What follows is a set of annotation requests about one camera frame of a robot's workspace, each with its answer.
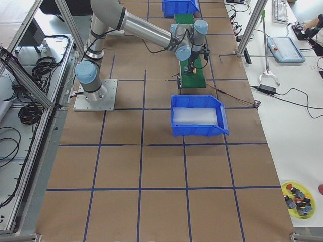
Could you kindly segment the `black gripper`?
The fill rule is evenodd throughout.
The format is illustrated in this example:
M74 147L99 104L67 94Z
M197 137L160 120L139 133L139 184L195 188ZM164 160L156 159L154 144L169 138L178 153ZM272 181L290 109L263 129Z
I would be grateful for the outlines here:
M191 51L191 55L188 59L188 67L184 68L184 73L189 74L189 70L193 70L194 74L197 73L197 68L194 67L195 60L198 59L199 52L198 51Z

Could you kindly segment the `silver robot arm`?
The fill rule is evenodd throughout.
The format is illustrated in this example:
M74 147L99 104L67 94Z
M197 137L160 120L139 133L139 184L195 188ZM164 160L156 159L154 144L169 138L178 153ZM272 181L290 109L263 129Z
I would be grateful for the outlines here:
M206 95L200 56L208 23L187 17L165 30L167 21L149 20L148 4L92 1L92 23L83 62L90 76L80 79L83 100L116 108L162 107L170 94Z

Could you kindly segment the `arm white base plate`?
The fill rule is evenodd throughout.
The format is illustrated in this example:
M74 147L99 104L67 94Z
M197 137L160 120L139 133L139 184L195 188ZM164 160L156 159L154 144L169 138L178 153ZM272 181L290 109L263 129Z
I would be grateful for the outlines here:
M101 79L101 88L94 93L88 93L79 86L79 92L74 103L74 111L113 111L115 107L117 79Z

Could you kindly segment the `person hand at desk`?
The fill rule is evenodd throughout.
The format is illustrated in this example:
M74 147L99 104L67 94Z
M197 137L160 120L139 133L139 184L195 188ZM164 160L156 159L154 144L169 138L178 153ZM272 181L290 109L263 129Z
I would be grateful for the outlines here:
M316 18L314 18L311 21L307 21L303 25L303 30L307 30L313 27L322 28L322 14L318 15Z

